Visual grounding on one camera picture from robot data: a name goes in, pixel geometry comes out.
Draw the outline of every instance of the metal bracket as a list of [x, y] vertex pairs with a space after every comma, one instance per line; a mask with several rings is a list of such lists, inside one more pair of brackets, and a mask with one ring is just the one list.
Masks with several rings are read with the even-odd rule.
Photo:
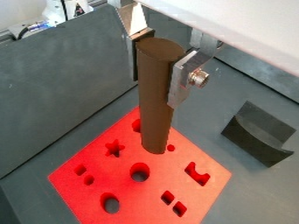
[[203, 88], [207, 84], [210, 75], [202, 69], [218, 51], [219, 41], [208, 34], [192, 29], [191, 45], [200, 49], [187, 53], [172, 67], [167, 104], [174, 109], [188, 97], [191, 86], [196, 85], [199, 88]]
[[133, 3], [132, 0], [108, 0], [107, 2], [116, 7], [116, 13], [124, 27], [129, 77], [136, 81], [136, 42], [140, 39], [152, 37], [155, 30], [147, 27], [146, 15], [140, 3]]

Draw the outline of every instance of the dark gray table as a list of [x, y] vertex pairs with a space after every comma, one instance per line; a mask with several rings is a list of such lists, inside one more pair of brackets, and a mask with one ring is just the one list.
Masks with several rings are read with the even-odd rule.
[[[191, 91], [172, 119], [172, 126], [232, 172], [203, 223], [296, 224], [298, 133], [284, 144], [286, 149], [295, 151], [294, 155], [266, 168], [220, 132], [247, 100], [299, 129], [299, 105], [216, 59], [207, 68], [210, 84], [203, 90]], [[21, 223], [77, 223], [47, 177], [136, 104], [135, 88], [1, 179], [0, 185]]]

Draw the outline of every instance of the white panel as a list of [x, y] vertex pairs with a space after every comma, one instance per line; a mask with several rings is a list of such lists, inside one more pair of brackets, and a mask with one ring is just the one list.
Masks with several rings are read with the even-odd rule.
[[299, 76], [298, 0], [136, 0]]
[[45, 0], [0, 0], [0, 31], [24, 20], [37, 18], [44, 7]]

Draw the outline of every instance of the red board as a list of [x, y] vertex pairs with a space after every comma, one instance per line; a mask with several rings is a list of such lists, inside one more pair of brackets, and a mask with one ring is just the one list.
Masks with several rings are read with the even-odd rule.
[[[198, 224], [230, 180], [230, 171], [171, 128], [163, 155], [140, 144], [138, 108], [51, 174], [81, 223]], [[136, 182], [131, 175], [148, 176]], [[119, 210], [105, 210], [105, 200]]]

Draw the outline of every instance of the small square hole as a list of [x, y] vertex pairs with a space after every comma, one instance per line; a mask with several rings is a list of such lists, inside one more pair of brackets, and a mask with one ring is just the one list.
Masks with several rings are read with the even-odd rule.
[[85, 171], [87, 171], [87, 167], [80, 164], [75, 169], [73, 171], [76, 172], [76, 174], [80, 176]]
[[172, 211], [178, 214], [179, 217], [183, 217], [183, 215], [187, 211], [187, 207], [184, 206], [184, 204], [180, 201], [178, 201], [172, 207]]
[[162, 196], [162, 200], [167, 206], [170, 206], [174, 202], [174, 195], [166, 191]]

